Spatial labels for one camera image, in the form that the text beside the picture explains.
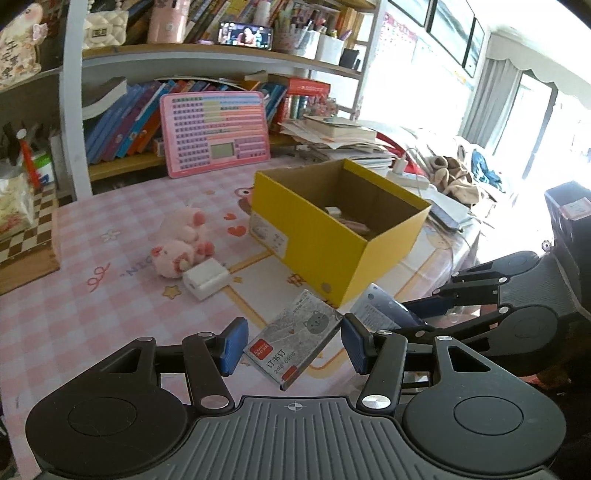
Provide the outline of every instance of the curtain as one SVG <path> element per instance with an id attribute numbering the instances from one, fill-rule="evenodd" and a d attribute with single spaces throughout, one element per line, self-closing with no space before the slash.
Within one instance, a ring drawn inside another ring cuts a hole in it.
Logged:
<path id="1" fill-rule="evenodd" d="M 493 151 L 511 113 L 521 74 L 507 60 L 486 59 L 468 119 L 461 135 Z"/>

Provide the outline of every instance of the table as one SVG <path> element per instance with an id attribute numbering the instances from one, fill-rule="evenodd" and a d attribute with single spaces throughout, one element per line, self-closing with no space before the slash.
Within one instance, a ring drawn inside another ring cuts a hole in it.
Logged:
<path id="1" fill-rule="evenodd" d="M 199 331 L 220 332 L 245 316 L 253 338 L 307 287 L 251 238 L 241 208 L 256 170 L 286 164 L 297 161 L 276 158 L 153 180 L 59 209 L 61 270 L 0 297 L 0 392 L 23 480 L 39 472 L 25 438 L 27 415 L 56 388 L 139 336 L 175 344 Z M 150 236 L 167 212 L 188 203 L 206 212 L 215 258 L 232 274 L 229 287 L 201 302 L 181 280 L 158 277 L 150 265 Z M 426 223 L 412 252 L 376 283 L 401 301 L 428 295 L 461 264 L 478 233 L 474 224 L 463 238 L 444 237 Z M 339 310 L 346 312 L 351 304 Z M 236 401 L 248 394 L 354 395 L 362 383 L 340 335 L 287 392 L 246 357 L 226 379 Z M 163 376 L 163 387 L 189 403 L 182 375 Z"/>

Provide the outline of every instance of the open box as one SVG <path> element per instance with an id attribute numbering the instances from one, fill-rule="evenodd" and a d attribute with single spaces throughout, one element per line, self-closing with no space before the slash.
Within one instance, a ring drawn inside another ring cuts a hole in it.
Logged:
<path id="1" fill-rule="evenodd" d="M 372 231 L 363 238 L 323 209 Z M 412 249 L 430 205 L 350 160 L 255 175 L 251 234 L 334 306 L 360 294 Z"/>

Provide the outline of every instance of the white charger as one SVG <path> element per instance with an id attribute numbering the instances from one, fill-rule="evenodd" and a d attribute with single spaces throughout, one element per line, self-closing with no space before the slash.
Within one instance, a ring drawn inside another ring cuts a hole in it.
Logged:
<path id="1" fill-rule="evenodd" d="M 183 283 L 198 300 L 204 300 L 230 284 L 230 272 L 209 258 L 183 273 Z"/>

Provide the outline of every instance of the star pattern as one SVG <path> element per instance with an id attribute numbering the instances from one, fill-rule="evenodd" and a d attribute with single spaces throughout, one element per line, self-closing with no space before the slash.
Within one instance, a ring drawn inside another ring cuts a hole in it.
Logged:
<path id="1" fill-rule="evenodd" d="M 178 285 L 174 285 L 174 286 L 169 286 L 169 287 L 164 287 L 164 291 L 162 292 L 162 296 L 163 297 L 168 297 L 170 300 L 174 300 L 176 297 L 178 297 L 180 294 L 182 294 L 183 292 L 181 292 L 180 288 L 178 287 Z"/>

